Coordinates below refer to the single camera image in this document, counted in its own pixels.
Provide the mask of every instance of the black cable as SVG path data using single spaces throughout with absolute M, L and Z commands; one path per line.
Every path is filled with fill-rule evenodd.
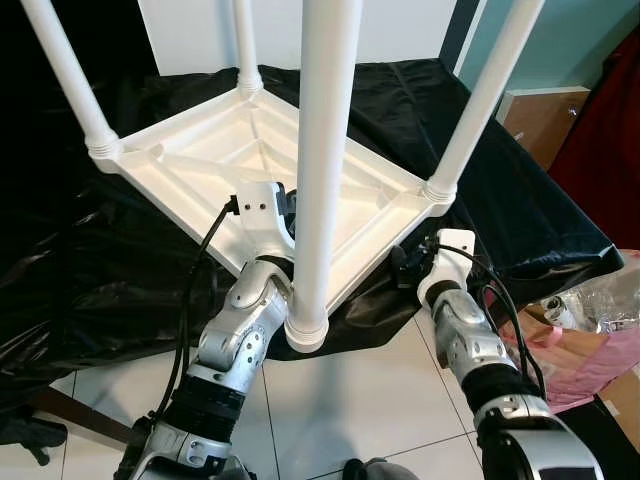
M 538 386 L 540 388 L 542 397 L 546 399 L 546 388 L 544 384 L 544 377 L 542 375 L 542 370 L 540 369 L 539 365 L 533 358 L 533 355 L 531 355 L 531 352 L 529 351 L 529 348 L 527 347 L 527 344 L 524 341 L 524 338 L 522 336 L 522 331 L 520 330 L 520 323 L 518 322 L 518 311 L 516 310 L 516 306 L 514 305 L 513 300 L 509 295 L 509 291 L 507 290 L 507 287 L 504 286 L 504 283 L 502 283 L 500 278 L 498 278 L 498 276 L 488 266 L 486 266 L 480 260 L 476 259 L 473 255 L 470 255 L 469 253 L 465 252 L 464 250 L 451 247 L 449 245 L 442 245 L 439 243 L 434 244 L 433 247 L 435 249 L 442 248 L 443 250 L 449 250 L 451 252 L 457 253 L 458 255 L 462 255 L 463 257 L 470 260 L 475 265 L 482 268 L 482 270 L 484 270 L 487 273 L 487 275 L 489 275 L 491 280 L 493 280 L 493 282 L 498 286 L 498 288 L 502 293 L 498 292 L 495 289 L 495 287 L 493 287 L 493 285 L 490 285 L 490 284 L 485 285 L 486 287 L 490 287 L 491 290 L 496 294 L 496 298 L 498 298 L 502 302 L 503 306 L 507 310 L 507 314 L 511 320 L 511 323 L 513 324 L 513 329 L 516 333 L 516 341 L 518 343 L 518 350 L 520 352 L 520 364 L 522 367 L 521 370 L 522 370 L 523 377 L 529 380 L 529 374 L 527 370 L 527 359 L 528 359 L 536 374 L 536 379 L 538 381 Z
M 196 258 L 191 265 L 191 268 L 189 269 L 187 282 L 180 299 L 180 317 L 178 320 L 178 331 L 176 335 L 177 343 L 175 355 L 173 357 L 173 365 L 171 367 L 171 374 L 169 375 L 169 382 L 167 383 L 167 387 L 165 388 L 162 400 L 160 401 L 160 404 L 158 405 L 156 411 L 153 413 L 153 417 L 155 420 L 160 418 L 160 416 L 162 416 L 165 409 L 167 408 L 167 404 L 169 403 L 169 399 L 171 398 L 171 394 L 173 393 L 176 384 L 178 370 L 181 363 L 181 383 L 187 373 L 187 368 L 189 367 L 189 304 L 191 303 L 191 291 L 193 290 L 200 264 L 202 263 L 202 259 L 204 258 L 209 243 L 211 243 L 211 239 L 215 235 L 218 228 L 220 228 L 220 225 L 222 224 L 222 221 L 224 220 L 227 213 L 233 212 L 235 211 L 235 209 L 237 209 L 237 206 L 234 209 L 234 201 L 236 200 L 232 199 L 230 202 L 227 202 L 222 208 L 222 211 L 216 217 L 213 225 L 211 225 L 211 228 L 202 239 Z

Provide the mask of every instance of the white tile floor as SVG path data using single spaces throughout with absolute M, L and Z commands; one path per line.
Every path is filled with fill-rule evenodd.
M 380 348 L 265 362 L 233 434 L 235 453 L 260 480 L 338 480 L 352 457 L 386 457 L 423 480 L 481 479 L 471 412 L 432 354 L 430 320 L 417 316 Z M 171 358 L 83 370 L 55 386 L 132 424 L 156 407 Z M 124 445 L 69 429 L 46 467 L 21 447 L 0 447 L 0 479 L 111 479 Z

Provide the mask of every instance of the white wall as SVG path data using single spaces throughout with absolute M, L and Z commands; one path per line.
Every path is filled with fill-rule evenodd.
M 231 0 L 138 3 L 161 75 L 236 65 Z M 364 0 L 358 62 L 437 57 L 454 6 L 455 0 Z M 253 20 L 258 63 L 299 68 L 302 0 L 254 0 Z

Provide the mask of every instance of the teal wall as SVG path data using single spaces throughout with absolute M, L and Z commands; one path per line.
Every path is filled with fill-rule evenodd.
M 512 0 L 487 0 L 460 71 L 470 89 L 511 4 Z M 602 61 L 639 18 L 638 0 L 547 0 L 507 88 L 593 87 Z

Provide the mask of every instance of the white plastic frame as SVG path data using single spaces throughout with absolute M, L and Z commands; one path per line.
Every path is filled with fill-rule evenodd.
M 238 87 L 121 141 L 50 1 L 21 1 L 85 132 L 91 158 L 104 172 L 123 175 L 194 240 L 202 240 L 240 184 L 273 180 L 298 187 L 302 227 L 295 245 L 293 315 L 286 327 L 300 351 L 319 348 L 327 314 L 392 245 L 426 217 L 447 211 L 544 3 L 514 2 L 436 172 L 423 182 L 356 142 L 347 139 L 343 146 L 362 0 L 304 1 L 300 115 L 262 88 L 250 2 L 234 0 Z M 320 91 L 322 84 L 329 88 Z M 208 251 L 235 275 L 254 254 L 234 218 L 224 222 Z

